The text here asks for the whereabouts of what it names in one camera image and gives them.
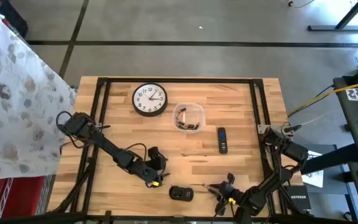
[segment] yellow cable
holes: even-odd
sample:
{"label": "yellow cable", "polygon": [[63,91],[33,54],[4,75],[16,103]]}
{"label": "yellow cable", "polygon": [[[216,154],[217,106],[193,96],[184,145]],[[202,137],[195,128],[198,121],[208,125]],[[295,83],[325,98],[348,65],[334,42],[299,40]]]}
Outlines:
{"label": "yellow cable", "polygon": [[344,88],[340,88],[340,89],[337,89],[337,90],[332,90],[332,91],[323,93],[323,94],[321,94],[319,96],[316,96],[313,99],[307,101],[306,103],[302,104],[301,106],[297,107],[297,109],[291,111],[291,113],[289,113],[289,114],[292,114],[293,112],[297,111],[298,109],[300,109],[300,108],[302,108],[304,106],[307,106],[307,105],[311,104],[312,102],[314,102],[316,100],[319,100],[319,99],[321,99],[321,98],[323,98],[325,96],[328,96],[328,95],[330,95],[332,93],[337,93],[337,92],[340,92],[340,91],[344,91],[344,90],[347,90],[347,89],[350,89],[350,88],[356,88],[356,87],[358,87],[358,84],[347,86],[347,87],[344,87]]}

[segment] desk leg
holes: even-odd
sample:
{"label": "desk leg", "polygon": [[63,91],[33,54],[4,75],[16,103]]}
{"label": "desk leg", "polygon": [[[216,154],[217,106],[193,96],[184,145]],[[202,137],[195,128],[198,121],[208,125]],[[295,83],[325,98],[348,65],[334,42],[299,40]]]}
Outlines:
{"label": "desk leg", "polygon": [[302,175],[309,174],[351,161],[358,161],[358,151],[355,144],[350,144],[335,151],[309,159],[301,170],[301,173]]}
{"label": "desk leg", "polygon": [[346,26],[358,13],[358,2],[343,17],[336,26],[308,26],[308,31],[354,31],[358,32],[358,26]]}

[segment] wooden tabletop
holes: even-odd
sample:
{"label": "wooden tabletop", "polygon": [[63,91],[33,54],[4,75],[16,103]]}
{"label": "wooden tabletop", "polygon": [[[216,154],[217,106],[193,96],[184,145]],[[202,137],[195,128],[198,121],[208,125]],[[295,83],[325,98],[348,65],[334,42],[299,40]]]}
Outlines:
{"label": "wooden tabletop", "polygon": [[[75,111],[90,114],[97,79],[82,77]],[[263,80],[271,122],[281,125],[287,120],[287,115],[279,81],[277,78]],[[143,180],[118,168],[107,153],[99,150],[88,214],[104,215],[106,210],[111,210],[112,215],[211,217],[216,199],[202,186],[192,184],[218,184],[226,180],[228,172],[236,176],[234,186],[242,191],[263,181],[248,84],[159,83],[167,91],[168,106],[165,112],[153,118],[142,117],[132,107],[132,93],[140,84],[111,84],[104,119],[104,125],[110,124],[111,128],[104,129],[103,133],[122,148],[138,142],[147,147],[157,146],[168,159],[166,172],[171,174],[163,181],[162,187],[148,189]],[[99,97],[96,121],[103,93],[104,88]],[[264,122],[258,94],[257,97]],[[199,103],[204,108],[206,126],[199,133],[183,134],[173,127],[173,108],[182,102]],[[227,155],[218,151],[218,127],[226,128]],[[144,154],[141,147],[135,147],[133,151]],[[74,186],[80,157],[80,149],[70,144],[63,148],[48,210],[56,208]],[[282,156],[282,163],[283,166],[295,164],[285,156]],[[294,175],[291,183],[302,184],[300,173]],[[192,187],[194,199],[191,202],[172,200],[168,195],[172,185]],[[275,208],[279,212],[275,194]],[[80,194],[78,210],[81,209],[83,195],[84,190]],[[267,215],[265,206],[259,216]],[[225,216],[231,216],[229,207]]]}

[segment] clear plastic container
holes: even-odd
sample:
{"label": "clear plastic container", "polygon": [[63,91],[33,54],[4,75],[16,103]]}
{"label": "clear plastic container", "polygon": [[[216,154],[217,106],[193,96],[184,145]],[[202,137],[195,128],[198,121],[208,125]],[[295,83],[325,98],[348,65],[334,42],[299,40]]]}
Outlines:
{"label": "clear plastic container", "polygon": [[[178,123],[176,121],[176,118],[177,118],[180,110],[182,110],[183,108],[186,108],[186,111],[185,111],[185,114],[179,120],[184,122],[185,124],[193,124],[195,126],[198,123],[200,123],[197,130],[187,130],[187,129],[178,128],[178,126],[177,126]],[[197,132],[201,131],[205,125],[204,108],[197,103],[179,103],[173,109],[172,124],[180,132],[183,132],[186,134],[197,133]]]}

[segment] floral fabric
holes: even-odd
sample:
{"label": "floral fabric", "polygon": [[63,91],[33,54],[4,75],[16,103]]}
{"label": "floral fabric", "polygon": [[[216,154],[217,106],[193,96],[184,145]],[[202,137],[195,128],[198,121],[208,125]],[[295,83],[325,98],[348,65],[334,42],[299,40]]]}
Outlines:
{"label": "floral fabric", "polygon": [[0,179],[56,173],[75,92],[0,19]]}

